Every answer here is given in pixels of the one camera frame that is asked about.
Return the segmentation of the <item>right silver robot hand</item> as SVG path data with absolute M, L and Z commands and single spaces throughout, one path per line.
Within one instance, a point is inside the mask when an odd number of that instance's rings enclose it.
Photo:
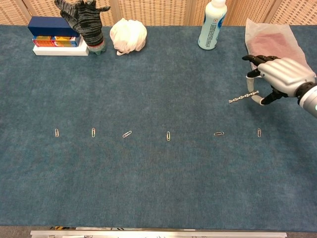
M 268 105 L 282 97 L 297 98 L 300 104 L 302 99 L 317 90 L 315 73 L 293 59 L 263 55 L 246 55 L 242 59 L 256 66 L 246 76 L 250 93 L 254 91 L 256 77 L 263 78 L 272 88 L 272 92 L 266 97 L 251 96 L 260 105 Z

